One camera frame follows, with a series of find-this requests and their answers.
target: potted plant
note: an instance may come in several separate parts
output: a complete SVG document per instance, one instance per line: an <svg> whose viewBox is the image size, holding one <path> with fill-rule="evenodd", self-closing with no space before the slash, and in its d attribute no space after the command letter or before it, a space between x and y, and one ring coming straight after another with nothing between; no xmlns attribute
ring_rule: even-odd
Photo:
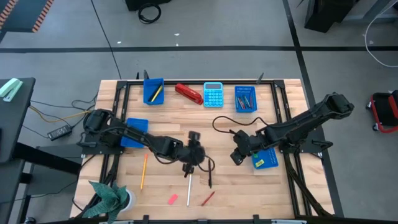
<svg viewBox="0 0 398 224"><path fill-rule="evenodd" d="M126 189L126 186L119 188L116 185L116 181L113 182L112 187L97 182L89 181L89 183L102 201L89 208L83 214L83 218L107 213L108 224L112 224L118 217L119 212L129 210L135 201L134 194Z"/></svg>

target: blue container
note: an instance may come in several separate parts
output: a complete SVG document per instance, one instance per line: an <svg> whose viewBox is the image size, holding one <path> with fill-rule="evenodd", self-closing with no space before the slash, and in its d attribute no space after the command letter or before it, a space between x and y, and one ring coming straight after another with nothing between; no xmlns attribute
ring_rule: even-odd
<svg viewBox="0 0 398 224"><path fill-rule="evenodd" d="M251 159L253 161L253 166L256 169L277 167L279 165L278 158L276 158L275 149L273 147L253 154Z"/></svg>
<svg viewBox="0 0 398 224"><path fill-rule="evenodd" d="M148 120L147 119L136 119L136 118L129 118L127 119L127 125L135 127L141 131L148 132ZM144 145L138 143L134 140L131 140L126 137L122 137L120 145L123 147L136 147L136 148L143 148Z"/></svg>
<svg viewBox="0 0 398 224"><path fill-rule="evenodd" d="M153 102L150 102L151 96L156 92L158 87L162 85L162 90ZM162 105L164 103L164 79L154 78L144 80L144 103L148 105Z"/></svg>
<svg viewBox="0 0 398 224"><path fill-rule="evenodd" d="M250 96L252 97L252 105L248 107L245 97L250 104ZM238 98L243 100L245 109L242 108ZM238 113L252 113L257 110L256 89L254 86L236 86L235 87L235 107Z"/></svg>

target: white pot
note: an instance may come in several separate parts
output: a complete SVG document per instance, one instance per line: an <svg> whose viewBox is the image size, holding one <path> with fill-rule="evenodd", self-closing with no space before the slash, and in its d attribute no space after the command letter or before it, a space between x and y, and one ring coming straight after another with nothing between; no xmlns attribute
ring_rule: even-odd
<svg viewBox="0 0 398 224"><path fill-rule="evenodd" d="M126 192L129 194L129 203L127 204L127 206L124 208L124 209L122 209L120 212L125 212L125 211L128 211L128 210L131 210L132 208L133 208L133 206L136 204L136 195L133 193L133 192L131 192L129 189L126 189Z"/></svg>

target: wooden table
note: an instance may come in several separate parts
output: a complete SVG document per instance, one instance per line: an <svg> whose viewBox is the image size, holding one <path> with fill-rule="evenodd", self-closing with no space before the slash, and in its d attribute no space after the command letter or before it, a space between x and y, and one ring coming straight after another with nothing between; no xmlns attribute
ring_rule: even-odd
<svg viewBox="0 0 398 224"><path fill-rule="evenodd" d="M287 98L292 116L307 110L301 81L284 80ZM103 80L99 88L96 108L112 109L116 91L116 80ZM199 93L203 85L190 85ZM256 170L251 158L247 158L240 166L236 166L229 155L235 149L233 135L216 132L211 127L213 119L219 115L229 116L239 122L249 123L260 116L267 123L275 123L276 115L269 85L256 86L257 107L255 113L236 113L234 105L234 85L224 85L224 107L208 109L199 106L179 95L173 85L165 86L165 103L158 106L148 106L142 102L142 86L133 86L129 92L127 118L149 120L149 132L153 135L168 135L187 143L188 132L201 133L201 144L206 153L216 163L213 172L213 188L208 186L208 174L199 168L195 169L192 178L190 206L187 207L188 179L183 177L182 164L171 165L158 163L148 149L126 149L120 158L117 182L126 185L137 197L135 207L120 213L120 220L142 220L143 215L149 215L151 220L196 220L206 219L252 219L253 214L259 214L261 219L293 218L290 192L287 183L282 154L277 152L279 167ZM249 134L263 128L261 122L252 126L239 126L226 119L216 123L220 129L242 129ZM149 154L144 189L140 191L144 154ZM333 213L328 185L326 183L322 162L311 154L301 154L303 172L307 187L323 208ZM98 181L103 156L96 156L82 169L75 194L77 205L84 207L94 194L89 180ZM209 194L215 191L208 203L201 203ZM296 186L300 211L303 214L303 201L299 188ZM178 199L173 205L168 205L169 198L177 194ZM73 206L71 217L80 211Z"/></svg>

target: red eraser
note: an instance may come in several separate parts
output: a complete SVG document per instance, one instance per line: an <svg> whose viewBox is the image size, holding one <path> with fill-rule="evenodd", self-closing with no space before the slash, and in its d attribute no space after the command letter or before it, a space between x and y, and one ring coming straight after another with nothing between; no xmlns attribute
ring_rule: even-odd
<svg viewBox="0 0 398 224"><path fill-rule="evenodd" d="M178 195L173 194L172 197L170 197L170 199L169 199L169 205L172 205L176 201L177 198L178 198Z"/></svg>

